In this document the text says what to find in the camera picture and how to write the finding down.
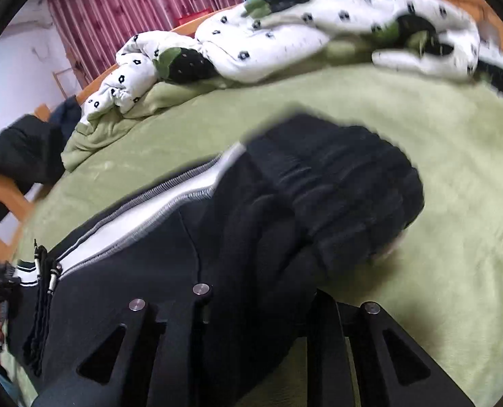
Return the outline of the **black pants white stripe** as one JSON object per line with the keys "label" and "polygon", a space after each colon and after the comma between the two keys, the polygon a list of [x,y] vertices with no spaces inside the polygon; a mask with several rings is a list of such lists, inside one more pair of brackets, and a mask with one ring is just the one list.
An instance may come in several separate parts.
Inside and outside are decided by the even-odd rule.
{"label": "black pants white stripe", "polygon": [[131,301],[180,303],[206,283],[190,406],[232,406],[284,360],[316,289],[389,248],[424,205],[397,146],[297,113],[38,246],[15,271],[8,349],[37,398]]}

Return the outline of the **green fleece bed blanket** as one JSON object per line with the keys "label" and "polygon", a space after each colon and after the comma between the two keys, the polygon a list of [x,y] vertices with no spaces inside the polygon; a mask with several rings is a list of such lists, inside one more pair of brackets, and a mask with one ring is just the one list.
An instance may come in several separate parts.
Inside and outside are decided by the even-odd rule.
{"label": "green fleece bed blanket", "polygon": [[283,79],[218,89],[138,122],[64,176],[25,223],[16,258],[55,246],[116,200],[220,153],[293,106],[362,124],[417,166],[426,206],[397,250],[333,282],[378,302],[478,406],[503,396],[503,98],[484,84],[355,64],[349,44]]}

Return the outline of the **black jacket on footboard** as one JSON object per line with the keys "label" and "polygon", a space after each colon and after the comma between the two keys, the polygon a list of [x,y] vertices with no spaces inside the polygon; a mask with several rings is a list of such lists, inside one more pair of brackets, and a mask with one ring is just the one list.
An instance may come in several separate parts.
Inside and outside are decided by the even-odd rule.
{"label": "black jacket on footboard", "polygon": [[59,123],[24,115],[0,132],[0,175],[21,194],[36,184],[53,186],[64,174],[65,145]]}

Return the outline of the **navy blue garment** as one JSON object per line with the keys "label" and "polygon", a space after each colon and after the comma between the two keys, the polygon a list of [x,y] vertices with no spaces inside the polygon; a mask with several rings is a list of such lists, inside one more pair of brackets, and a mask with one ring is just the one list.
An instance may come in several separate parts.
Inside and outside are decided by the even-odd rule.
{"label": "navy blue garment", "polygon": [[68,97],[50,114],[48,122],[60,129],[63,139],[67,141],[77,123],[81,120],[82,110],[75,96]]}

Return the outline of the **wooden clothes rack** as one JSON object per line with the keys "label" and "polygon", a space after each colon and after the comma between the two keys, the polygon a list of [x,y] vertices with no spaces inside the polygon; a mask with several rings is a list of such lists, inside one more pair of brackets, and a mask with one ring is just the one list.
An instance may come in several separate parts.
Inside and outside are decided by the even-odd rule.
{"label": "wooden clothes rack", "polygon": [[77,95],[81,91],[81,85],[71,67],[52,72],[52,76],[64,99]]}

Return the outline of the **white floral quilt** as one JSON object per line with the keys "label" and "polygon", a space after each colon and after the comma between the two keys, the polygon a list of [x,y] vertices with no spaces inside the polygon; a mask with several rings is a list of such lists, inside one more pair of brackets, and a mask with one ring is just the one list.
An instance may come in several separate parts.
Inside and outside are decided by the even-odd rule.
{"label": "white floral quilt", "polygon": [[446,0],[310,0],[246,13],[244,0],[203,21],[192,36],[147,31],[116,53],[116,69],[82,107],[90,125],[129,112],[157,82],[213,77],[254,84],[322,51],[337,38],[365,40],[375,65],[453,81],[477,80],[503,97],[503,53],[473,18]]}

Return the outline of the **red chair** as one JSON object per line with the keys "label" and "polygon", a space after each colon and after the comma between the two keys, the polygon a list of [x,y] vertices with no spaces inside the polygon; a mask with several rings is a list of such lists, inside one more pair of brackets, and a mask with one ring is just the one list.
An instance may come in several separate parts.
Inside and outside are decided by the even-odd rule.
{"label": "red chair", "polygon": [[198,12],[193,12],[191,14],[188,14],[188,15],[185,15],[185,16],[183,16],[181,18],[178,18],[177,19],[177,25],[178,26],[182,26],[182,25],[187,24],[187,23],[189,23],[191,21],[194,21],[194,20],[196,20],[198,18],[202,18],[202,17],[204,17],[204,16],[206,16],[206,15],[212,13],[212,12],[213,12],[213,10],[211,8],[203,9],[203,10],[198,11]]}

